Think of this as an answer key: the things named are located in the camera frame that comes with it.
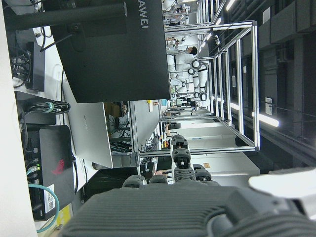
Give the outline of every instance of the cardboard box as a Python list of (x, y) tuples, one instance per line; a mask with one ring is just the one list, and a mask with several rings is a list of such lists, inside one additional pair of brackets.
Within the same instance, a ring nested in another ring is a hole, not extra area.
[(110, 102), (104, 102), (104, 110), (106, 115), (112, 115), (113, 117), (119, 117), (119, 106), (110, 103)]

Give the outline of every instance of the cable bundle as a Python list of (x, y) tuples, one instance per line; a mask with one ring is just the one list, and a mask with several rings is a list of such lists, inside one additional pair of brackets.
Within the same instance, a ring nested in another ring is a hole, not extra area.
[(11, 47), (15, 49), (16, 56), (10, 56), (12, 77), (18, 78), (23, 82), (14, 88), (23, 86), (31, 75), (32, 62), (29, 53), (18, 47)]
[(27, 113), (53, 113), (61, 115), (68, 113), (70, 110), (70, 104), (61, 101), (52, 101), (46, 103), (34, 103), (28, 108)]

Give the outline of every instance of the ceiling light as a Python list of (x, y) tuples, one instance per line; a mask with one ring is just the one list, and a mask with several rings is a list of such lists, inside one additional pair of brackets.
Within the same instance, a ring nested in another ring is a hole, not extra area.
[(229, 1), (229, 3), (226, 6), (226, 11), (228, 11), (231, 8), (231, 6), (233, 5), (234, 2), (235, 2), (235, 0), (230, 0)]
[(239, 105), (231, 103), (231, 108), (233, 108), (234, 110), (239, 110)]
[(221, 21), (222, 21), (222, 18), (221, 17), (218, 18), (218, 20), (216, 21), (215, 25), (219, 25), (221, 23)]
[(274, 118), (271, 118), (271, 117), (268, 117), (268, 116), (265, 116), (265, 115), (261, 115), (261, 114), (258, 114), (258, 118), (261, 122), (265, 122), (273, 127), (278, 127), (279, 126), (279, 121), (274, 119)]
[(212, 36), (212, 33), (209, 33), (209, 34), (207, 35), (207, 37), (206, 37), (206, 40), (209, 40), (209, 39), (211, 38), (211, 36)]

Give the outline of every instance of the black monitor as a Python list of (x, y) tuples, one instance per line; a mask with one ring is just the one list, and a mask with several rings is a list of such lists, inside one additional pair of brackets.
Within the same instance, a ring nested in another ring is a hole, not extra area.
[[(48, 0), (46, 12), (117, 3)], [(51, 26), (78, 103), (170, 97), (161, 1), (125, 0), (127, 16)]]

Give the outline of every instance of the yellow object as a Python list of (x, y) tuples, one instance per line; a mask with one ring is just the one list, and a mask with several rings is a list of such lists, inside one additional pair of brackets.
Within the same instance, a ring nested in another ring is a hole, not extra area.
[(65, 225), (71, 218), (71, 208), (70, 205), (65, 206), (58, 215), (58, 218), (56, 220), (57, 226), (60, 224)]

